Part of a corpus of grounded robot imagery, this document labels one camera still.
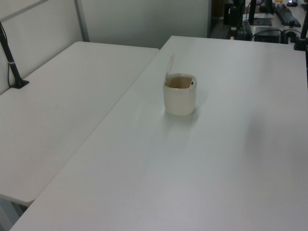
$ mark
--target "cable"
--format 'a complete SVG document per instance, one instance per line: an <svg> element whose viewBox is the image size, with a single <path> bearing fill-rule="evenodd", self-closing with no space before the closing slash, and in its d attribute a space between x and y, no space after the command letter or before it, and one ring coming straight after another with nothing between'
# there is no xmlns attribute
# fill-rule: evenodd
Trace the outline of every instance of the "cable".
<svg viewBox="0 0 308 231"><path fill-rule="evenodd" d="M249 8L249 6L250 6L250 3L248 4L247 10L246 10L246 19L245 19L246 22L247 22L248 8Z"/></svg>
<svg viewBox="0 0 308 231"><path fill-rule="evenodd" d="M287 29L287 30L296 31L296 32L298 32L299 34L301 34L301 32L299 32L298 30L294 30L294 29Z"/></svg>
<svg viewBox="0 0 308 231"><path fill-rule="evenodd" d="M282 31L279 30L279 29L262 30L262 31L259 31L259 32L255 33L255 34L252 36L252 38L254 38L256 35L264 34L264 33L266 33L266 32L270 32L270 31L280 31L280 35L281 35L281 33L282 33Z"/></svg>
<svg viewBox="0 0 308 231"><path fill-rule="evenodd" d="M2 32L4 33L6 42L8 42L8 37L6 36L5 30L4 30L1 22L0 22L0 28L1 28ZM8 85L9 85L9 88L11 88L11 85L10 85L10 64L9 63L8 63Z"/></svg>
<svg viewBox="0 0 308 231"><path fill-rule="evenodd" d="M10 85L10 65L8 64L8 84L9 84L9 88L11 88Z"/></svg>

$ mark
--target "black stand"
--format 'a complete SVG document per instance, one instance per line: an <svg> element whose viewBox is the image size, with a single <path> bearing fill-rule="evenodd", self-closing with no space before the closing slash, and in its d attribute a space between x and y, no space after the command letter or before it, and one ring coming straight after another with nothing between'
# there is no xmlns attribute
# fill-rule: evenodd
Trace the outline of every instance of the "black stand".
<svg viewBox="0 0 308 231"><path fill-rule="evenodd" d="M257 0L251 0L250 2L250 11L249 11L249 24L251 26L271 26L271 19L270 18L256 18L255 11L256 11L256 4Z"/></svg>
<svg viewBox="0 0 308 231"><path fill-rule="evenodd" d="M11 68L12 73L13 73L14 78L15 78L15 84L12 85L11 87L20 89L23 86L27 85L29 83L29 81L23 80L19 75L18 69L16 67L15 61L14 61L12 53L11 53L11 50L9 48L9 44L8 44L7 38L5 36L1 22L0 22L0 42L1 42L5 56L8 60L8 63L10 65L10 68Z"/></svg>
<svg viewBox="0 0 308 231"><path fill-rule="evenodd" d="M300 34L300 37L296 37L295 39L294 50L307 51L307 39L306 39L307 30L308 30L308 11L306 11L302 33Z"/></svg>

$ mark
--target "desk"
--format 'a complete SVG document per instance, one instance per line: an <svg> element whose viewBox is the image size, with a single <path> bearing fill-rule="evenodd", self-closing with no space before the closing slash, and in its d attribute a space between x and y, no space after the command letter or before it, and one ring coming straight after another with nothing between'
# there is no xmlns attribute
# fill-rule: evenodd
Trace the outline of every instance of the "desk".
<svg viewBox="0 0 308 231"><path fill-rule="evenodd" d="M0 197L30 205L158 49L77 42L0 96Z"/></svg>
<svg viewBox="0 0 308 231"><path fill-rule="evenodd" d="M298 0L298 6L296 7L288 7L291 12L294 14L294 16L297 18L297 20L299 21L299 23L301 24L301 27L294 27L292 29L294 30L298 30L299 32L302 32L302 26L303 26L303 23L304 23L304 20L305 20L305 16L306 16L306 11L303 10L303 8L300 6L300 4L304 3L303 0ZM281 20L279 19L279 17L277 16L276 13L273 14L273 18L271 20L272 22L272 26L262 26L262 27L275 27L279 30L288 30L288 29L291 29L289 28L289 26L284 26L282 25L281 23ZM258 26L251 26L251 30L252 30L252 33L254 34L255 33L255 30L256 30L256 27Z"/></svg>
<svg viewBox="0 0 308 231"><path fill-rule="evenodd" d="M172 54L187 117L164 109ZM171 37L12 231L306 231L307 140L304 52Z"/></svg>

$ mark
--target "floor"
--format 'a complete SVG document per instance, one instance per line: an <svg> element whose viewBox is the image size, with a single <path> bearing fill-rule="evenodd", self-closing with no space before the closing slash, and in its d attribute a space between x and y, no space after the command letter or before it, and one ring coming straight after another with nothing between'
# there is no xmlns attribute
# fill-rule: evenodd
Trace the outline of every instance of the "floor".
<svg viewBox="0 0 308 231"><path fill-rule="evenodd" d="M212 18L211 19L211 32L210 38L214 39L226 39L229 25L223 24L223 19Z"/></svg>

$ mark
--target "black pole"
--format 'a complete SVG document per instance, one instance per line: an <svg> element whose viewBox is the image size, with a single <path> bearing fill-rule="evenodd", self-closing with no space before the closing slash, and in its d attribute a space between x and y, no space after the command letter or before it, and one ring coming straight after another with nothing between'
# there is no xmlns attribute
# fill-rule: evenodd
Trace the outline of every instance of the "black pole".
<svg viewBox="0 0 308 231"><path fill-rule="evenodd" d="M11 87L20 89L23 86L27 85L29 83L29 81L23 80L19 75L18 69L16 67L14 58L13 58L11 50L9 48L9 44L8 44L8 41L7 41L6 35L4 33L3 26L1 24L1 22L0 22L0 42L1 42L2 48L4 50L5 56L8 60L8 64L10 65L10 68L11 68L12 73L13 73L14 78L15 78L15 84L12 85Z"/></svg>
<svg viewBox="0 0 308 231"><path fill-rule="evenodd" d="M249 11L249 18L248 18L248 22L249 22L249 24L251 26L254 24L256 4L257 4L257 0L251 0L251 2L250 2L250 11Z"/></svg>

